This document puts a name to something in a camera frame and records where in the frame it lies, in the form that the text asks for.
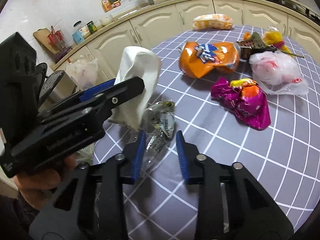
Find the person's left hand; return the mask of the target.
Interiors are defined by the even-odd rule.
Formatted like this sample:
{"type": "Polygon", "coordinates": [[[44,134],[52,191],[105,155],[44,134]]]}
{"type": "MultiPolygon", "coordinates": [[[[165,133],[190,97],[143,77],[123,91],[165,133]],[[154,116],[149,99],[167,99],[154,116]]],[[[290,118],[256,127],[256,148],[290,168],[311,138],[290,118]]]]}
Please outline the person's left hand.
{"type": "Polygon", "coordinates": [[[40,173],[28,175],[20,173],[14,176],[13,181],[26,202],[37,210],[41,210],[49,198],[46,191],[59,186],[59,184],[76,168],[76,158],[72,154],[63,161],[63,171],[48,169],[40,173]]]}

